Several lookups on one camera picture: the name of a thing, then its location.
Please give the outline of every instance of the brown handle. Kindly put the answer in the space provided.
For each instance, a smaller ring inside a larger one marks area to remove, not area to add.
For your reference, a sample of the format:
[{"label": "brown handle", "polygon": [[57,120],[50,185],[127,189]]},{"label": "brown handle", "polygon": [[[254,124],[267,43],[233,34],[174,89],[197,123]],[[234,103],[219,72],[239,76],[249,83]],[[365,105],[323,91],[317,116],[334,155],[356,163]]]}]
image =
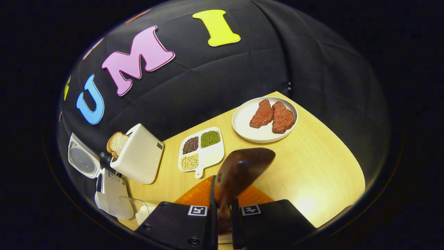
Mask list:
[{"label": "brown handle", "polygon": [[231,228],[230,205],[271,165],[275,152],[266,148],[231,152],[216,176],[214,198],[219,206],[219,234]]}]

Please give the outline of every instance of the white plate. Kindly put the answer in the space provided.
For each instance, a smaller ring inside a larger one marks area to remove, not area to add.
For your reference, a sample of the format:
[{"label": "white plate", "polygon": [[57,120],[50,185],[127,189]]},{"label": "white plate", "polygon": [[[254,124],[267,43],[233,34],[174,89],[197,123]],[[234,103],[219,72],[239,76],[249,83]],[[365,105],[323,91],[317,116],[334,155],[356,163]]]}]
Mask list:
[{"label": "white plate", "polygon": [[[284,106],[293,112],[296,119],[294,121],[293,126],[290,129],[287,129],[285,133],[273,133],[273,121],[269,124],[262,126],[260,128],[253,128],[250,126],[250,120],[253,118],[254,114],[259,108],[259,102],[264,99],[268,99],[270,101],[270,105],[273,106],[277,101],[281,101]],[[253,142],[259,143],[267,143],[278,141],[284,137],[286,137],[295,127],[299,115],[297,113],[296,107],[285,99],[279,97],[259,97],[256,99],[252,99],[244,104],[242,104],[233,115],[232,125],[234,130],[244,139]]]},{"label": "white plate", "polygon": [[[201,144],[200,137],[202,136],[203,133],[208,132],[208,131],[217,131],[219,133],[221,141],[216,143],[216,144],[213,144],[211,146],[202,148],[201,145],[200,145]],[[183,154],[183,146],[184,146],[185,142],[188,139],[196,137],[196,136],[198,137],[198,141],[199,141],[199,145],[198,145],[197,150],[195,150],[193,152],[190,152],[190,153]],[[198,166],[197,166],[197,168],[190,169],[190,170],[183,170],[180,167],[180,159],[183,156],[194,155],[196,153],[198,154]],[[207,129],[204,129],[202,131],[199,131],[199,132],[197,132],[195,134],[192,134],[192,135],[188,136],[187,138],[185,138],[182,141],[182,144],[180,145],[180,149],[179,149],[178,167],[179,167],[179,170],[182,171],[182,172],[196,171],[196,174],[194,175],[194,177],[200,178],[203,175],[203,169],[204,168],[207,168],[207,167],[213,166],[215,164],[218,164],[223,159],[224,155],[225,155],[225,150],[223,148],[222,133],[221,133],[220,129],[218,127],[207,128]]]}]

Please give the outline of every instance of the blue letter u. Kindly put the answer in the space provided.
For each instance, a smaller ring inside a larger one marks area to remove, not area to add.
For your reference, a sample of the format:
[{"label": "blue letter u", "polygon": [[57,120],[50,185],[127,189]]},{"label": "blue letter u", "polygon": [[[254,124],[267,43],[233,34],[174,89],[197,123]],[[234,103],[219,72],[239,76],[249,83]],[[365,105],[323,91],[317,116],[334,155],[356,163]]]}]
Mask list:
[{"label": "blue letter u", "polygon": [[103,112],[105,110],[105,104],[103,103],[103,98],[100,95],[100,92],[97,90],[93,80],[94,80],[94,74],[92,74],[86,81],[85,90],[89,91],[92,99],[95,101],[94,112],[91,111],[86,105],[85,100],[83,99],[83,93],[79,94],[76,106],[78,109],[80,109],[80,112],[82,113],[83,117],[85,117],[85,119],[89,123],[94,125],[99,123],[99,121],[102,119]]}]

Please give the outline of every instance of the table surface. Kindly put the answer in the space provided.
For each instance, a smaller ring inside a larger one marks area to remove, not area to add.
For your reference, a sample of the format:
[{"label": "table surface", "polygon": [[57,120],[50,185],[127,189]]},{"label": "table surface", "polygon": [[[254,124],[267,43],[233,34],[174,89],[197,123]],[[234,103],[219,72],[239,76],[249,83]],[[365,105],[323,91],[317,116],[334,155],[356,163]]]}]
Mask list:
[{"label": "table surface", "polygon": [[[365,190],[365,181],[361,167],[347,146],[315,116],[289,98],[279,92],[267,96],[286,99],[296,107],[299,118],[288,136],[265,144],[243,139],[231,124],[237,109],[234,108],[165,140],[153,184],[144,185],[123,177],[129,196],[143,201],[174,202],[194,185],[216,175],[232,151],[265,147],[273,150],[276,158],[254,185],[276,201],[289,200],[316,228],[356,202]],[[196,179],[194,171],[181,172],[178,169],[179,148],[187,136],[209,127],[220,129],[225,155],[218,164],[205,168],[203,176]],[[119,221],[129,226],[128,221]]]}]

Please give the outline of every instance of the pink letter m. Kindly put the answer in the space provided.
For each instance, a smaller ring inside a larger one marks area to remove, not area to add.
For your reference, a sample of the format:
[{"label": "pink letter m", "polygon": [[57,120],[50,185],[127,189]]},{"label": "pink letter m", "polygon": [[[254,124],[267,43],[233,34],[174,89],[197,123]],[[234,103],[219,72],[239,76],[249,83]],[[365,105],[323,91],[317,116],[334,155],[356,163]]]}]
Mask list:
[{"label": "pink letter m", "polygon": [[167,51],[157,39],[156,29],[157,26],[151,26],[137,34],[129,55],[116,51],[103,62],[102,68],[108,69],[117,86],[117,95],[123,96],[133,85],[130,79],[123,77],[122,72],[136,79],[142,78],[140,57],[145,60],[147,72],[162,67],[174,58],[174,52]]}]

